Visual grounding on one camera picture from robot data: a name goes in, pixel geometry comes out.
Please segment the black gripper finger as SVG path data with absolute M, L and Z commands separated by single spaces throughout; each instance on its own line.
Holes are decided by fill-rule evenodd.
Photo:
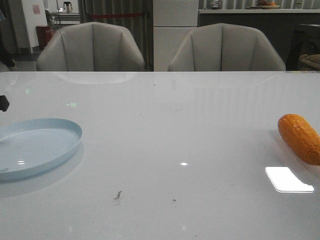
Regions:
M 10 103 L 5 95 L 0 96 L 0 110 L 6 112 L 10 106 Z

